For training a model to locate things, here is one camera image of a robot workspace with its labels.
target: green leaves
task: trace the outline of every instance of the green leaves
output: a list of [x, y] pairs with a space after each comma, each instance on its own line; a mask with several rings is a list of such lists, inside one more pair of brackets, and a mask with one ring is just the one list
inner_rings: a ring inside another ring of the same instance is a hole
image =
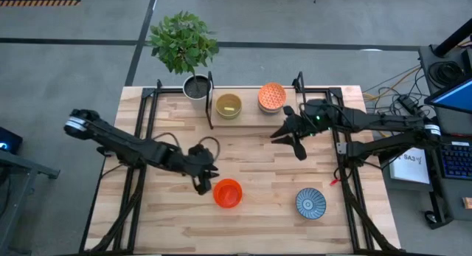
[[217, 41], [208, 39], [207, 25], [196, 15], [180, 12], [172, 18], [164, 17], [157, 27], [151, 26], [150, 45], [169, 72], [192, 72], [200, 63], [207, 67], [207, 58], [219, 52]]

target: keyboard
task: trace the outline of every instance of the keyboard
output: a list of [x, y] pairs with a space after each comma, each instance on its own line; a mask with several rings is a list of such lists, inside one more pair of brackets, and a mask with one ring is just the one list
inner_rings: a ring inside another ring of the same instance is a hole
[[444, 177], [472, 180], [472, 146], [441, 145]]

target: gray floor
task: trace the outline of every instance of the gray floor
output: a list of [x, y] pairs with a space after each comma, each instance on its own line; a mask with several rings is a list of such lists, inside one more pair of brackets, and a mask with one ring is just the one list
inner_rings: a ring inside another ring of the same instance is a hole
[[[1, 7], [0, 37], [137, 40], [148, 3]], [[158, 0], [151, 23], [180, 10], [198, 14], [220, 41], [420, 45], [441, 42], [468, 20], [472, 0]], [[62, 127], [73, 108], [95, 109], [113, 122], [133, 52], [133, 46], [0, 44], [0, 125], [24, 137], [22, 156], [62, 170], [57, 181], [39, 178], [16, 233], [17, 246], [34, 255], [78, 250], [103, 158], [93, 142], [72, 139]], [[290, 83], [303, 71], [307, 84], [367, 89], [417, 64], [415, 52], [222, 48], [215, 62], [198, 72], [211, 69], [219, 85], [261, 85]], [[145, 47], [134, 85], [161, 79], [177, 86], [185, 77], [169, 74]], [[408, 91], [411, 79], [398, 91]], [[426, 91], [424, 79], [419, 82]], [[389, 105], [389, 99], [380, 105]], [[404, 249], [470, 254], [471, 222], [431, 231], [420, 213], [429, 209], [427, 196], [389, 190], [389, 198]]]

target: potted plant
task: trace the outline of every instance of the potted plant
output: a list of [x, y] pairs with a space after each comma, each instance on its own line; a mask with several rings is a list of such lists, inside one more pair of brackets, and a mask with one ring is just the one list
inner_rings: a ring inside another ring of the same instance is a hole
[[180, 12], [172, 18], [165, 16], [157, 27], [151, 26], [150, 31], [152, 56], [164, 63], [169, 72], [191, 72], [184, 81], [184, 94], [195, 107], [204, 108], [208, 77], [196, 75], [195, 67], [200, 63], [207, 67], [207, 58], [213, 62], [213, 55], [219, 51], [216, 40], [206, 37], [211, 33], [207, 25], [192, 13]]

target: orange bowl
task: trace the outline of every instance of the orange bowl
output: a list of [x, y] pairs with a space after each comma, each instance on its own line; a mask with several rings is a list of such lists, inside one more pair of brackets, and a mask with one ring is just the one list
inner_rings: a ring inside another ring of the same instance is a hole
[[213, 198], [220, 207], [233, 208], [241, 202], [243, 189], [234, 179], [224, 179], [216, 184]]
[[273, 111], [283, 107], [287, 100], [285, 89], [278, 83], [268, 83], [259, 90], [259, 104]]

